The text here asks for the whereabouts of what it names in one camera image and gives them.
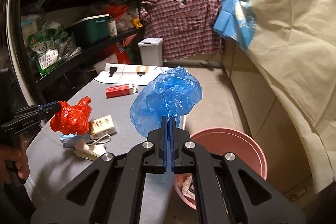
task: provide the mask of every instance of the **white lid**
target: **white lid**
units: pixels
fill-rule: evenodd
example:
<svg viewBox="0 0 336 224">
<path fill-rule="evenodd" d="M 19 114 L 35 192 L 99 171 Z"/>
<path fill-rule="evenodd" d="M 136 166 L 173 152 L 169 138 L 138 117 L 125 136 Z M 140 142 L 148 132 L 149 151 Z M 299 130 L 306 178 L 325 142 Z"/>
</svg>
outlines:
<svg viewBox="0 0 336 224">
<path fill-rule="evenodd" d="M 138 43 L 138 47 L 157 46 L 163 42 L 163 38 L 146 38 Z"/>
<path fill-rule="evenodd" d="M 86 18 L 83 18 L 83 19 L 81 19 L 81 20 L 76 21 L 76 22 L 75 22 L 74 24 L 72 24 L 71 26 L 76 25 L 76 24 L 78 24 L 78 23 L 81 23 L 81 22 L 83 22 L 83 21 L 85 21 L 85 20 L 94 19 L 94 18 L 100 18 L 100 17 L 109 17 L 109 16 L 110 16 L 109 14 L 106 14 L 106 15 L 99 15 L 99 16 L 94 16 L 94 17 L 86 17 Z"/>
</svg>

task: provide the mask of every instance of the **red bag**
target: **red bag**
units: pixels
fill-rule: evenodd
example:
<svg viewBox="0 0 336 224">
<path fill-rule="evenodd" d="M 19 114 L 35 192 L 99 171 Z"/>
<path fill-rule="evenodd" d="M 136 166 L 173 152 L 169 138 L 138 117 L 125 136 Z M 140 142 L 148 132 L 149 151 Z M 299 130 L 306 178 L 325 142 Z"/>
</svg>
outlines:
<svg viewBox="0 0 336 224">
<path fill-rule="evenodd" d="M 53 131 L 61 131 L 64 135 L 83 135 L 89 130 L 88 119 L 92 108 L 88 105 L 91 98 L 86 96 L 77 105 L 71 106 L 67 102 L 58 102 L 61 110 L 51 118 L 50 127 Z"/>
</svg>

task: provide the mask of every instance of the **face mask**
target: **face mask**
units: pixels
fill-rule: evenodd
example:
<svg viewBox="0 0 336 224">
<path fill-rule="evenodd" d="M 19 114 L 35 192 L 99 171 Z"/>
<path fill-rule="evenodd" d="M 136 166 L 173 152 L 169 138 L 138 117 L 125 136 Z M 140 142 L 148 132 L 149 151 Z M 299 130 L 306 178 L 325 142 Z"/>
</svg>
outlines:
<svg viewBox="0 0 336 224">
<path fill-rule="evenodd" d="M 89 133 L 85 133 L 84 135 L 61 135 L 60 141 L 63 143 L 63 147 L 72 148 L 79 140 L 84 140 L 85 143 L 92 142 L 89 136 Z"/>
</svg>

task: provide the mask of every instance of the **red plaid shirt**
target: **red plaid shirt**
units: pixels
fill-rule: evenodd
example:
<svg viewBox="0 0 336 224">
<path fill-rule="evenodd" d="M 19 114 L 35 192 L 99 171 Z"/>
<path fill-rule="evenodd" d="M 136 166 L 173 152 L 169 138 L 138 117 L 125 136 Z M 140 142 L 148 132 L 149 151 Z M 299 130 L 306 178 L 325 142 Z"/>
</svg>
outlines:
<svg viewBox="0 0 336 224">
<path fill-rule="evenodd" d="M 163 38 L 163 61 L 223 52 L 212 30 L 221 0 L 141 0 L 145 38 Z"/>
</svg>

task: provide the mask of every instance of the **red carton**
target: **red carton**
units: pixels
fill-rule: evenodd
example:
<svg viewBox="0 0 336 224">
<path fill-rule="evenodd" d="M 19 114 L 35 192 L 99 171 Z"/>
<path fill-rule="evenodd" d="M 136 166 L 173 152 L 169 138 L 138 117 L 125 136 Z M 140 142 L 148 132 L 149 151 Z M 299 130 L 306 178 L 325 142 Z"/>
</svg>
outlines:
<svg viewBox="0 0 336 224">
<path fill-rule="evenodd" d="M 106 89 L 106 98 L 118 97 L 136 93 L 138 88 L 133 84 L 111 86 Z"/>
</svg>

